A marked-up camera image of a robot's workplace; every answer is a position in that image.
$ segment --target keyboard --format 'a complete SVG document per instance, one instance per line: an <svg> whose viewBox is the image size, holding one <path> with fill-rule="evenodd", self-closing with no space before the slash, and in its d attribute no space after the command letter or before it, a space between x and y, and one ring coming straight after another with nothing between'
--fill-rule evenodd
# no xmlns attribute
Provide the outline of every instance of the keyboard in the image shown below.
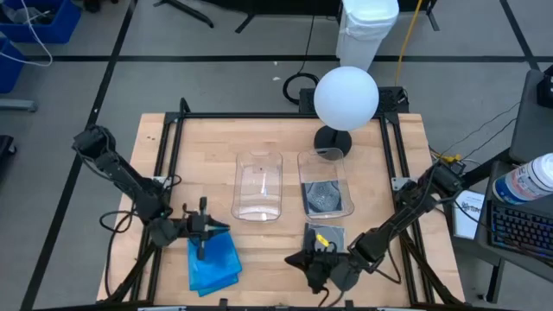
<svg viewBox="0 0 553 311"><path fill-rule="evenodd" d="M553 218L490 204L490 245L524 254L526 251L553 260Z"/></svg>

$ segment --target white trash can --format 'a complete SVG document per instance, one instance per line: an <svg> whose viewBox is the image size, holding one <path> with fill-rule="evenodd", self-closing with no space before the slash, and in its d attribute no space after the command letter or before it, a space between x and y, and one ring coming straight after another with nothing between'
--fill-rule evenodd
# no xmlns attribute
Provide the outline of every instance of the white trash can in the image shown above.
<svg viewBox="0 0 553 311"><path fill-rule="evenodd" d="M343 0L336 56L341 66L368 70L380 42L396 23L397 0Z"/></svg>

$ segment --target white ball lamp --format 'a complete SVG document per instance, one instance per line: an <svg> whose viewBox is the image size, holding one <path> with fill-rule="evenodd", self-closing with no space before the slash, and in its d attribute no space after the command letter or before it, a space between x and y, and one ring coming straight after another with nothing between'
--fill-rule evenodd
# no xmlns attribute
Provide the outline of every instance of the white ball lamp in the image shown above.
<svg viewBox="0 0 553 311"><path fill-rule="evenodd" d="M378 108L378 87L369 73L357 67L338 67L315 88L315 111L327 126L315 135L315 148L352 148L349 130L363 127Z"/></svg>

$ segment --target yellow cable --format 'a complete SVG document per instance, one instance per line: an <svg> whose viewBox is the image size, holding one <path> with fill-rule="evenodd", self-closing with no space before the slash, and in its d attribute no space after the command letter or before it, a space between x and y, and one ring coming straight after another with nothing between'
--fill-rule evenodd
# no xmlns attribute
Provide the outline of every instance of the yellow cable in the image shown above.
<svg viewBox="0 0 553 311"><path fill-rule="evenodd" d="M407 48L407 42L409 42L409 38L411 37L411 31L413 30L413 26L415 26L416 17L418 16L418 11L421 9L421 4L423 4L423 0L418 0L418 3L416 4L416 9L415 9L415 15L413 15L413 18L411 19L409 30L407 30L407 35L405 36L404 44L401 47L401 53L399 54L399 60L397 61L396 86L397 86L397 82L399 81L399 74L401 73L401 60L404 58L405 49Z"/></svg>

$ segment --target black lamp base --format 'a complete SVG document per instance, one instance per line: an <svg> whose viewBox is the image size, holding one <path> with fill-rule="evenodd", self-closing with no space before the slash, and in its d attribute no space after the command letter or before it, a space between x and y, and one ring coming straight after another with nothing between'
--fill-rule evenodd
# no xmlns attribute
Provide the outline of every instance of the black lamp base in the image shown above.
<svg viewBox="0 0 553 311"><path fill-rule="evenodd" d="M344 156L352 148L352 136L347 131L321 127L315 134L315 149L337 148Z"/></svg>

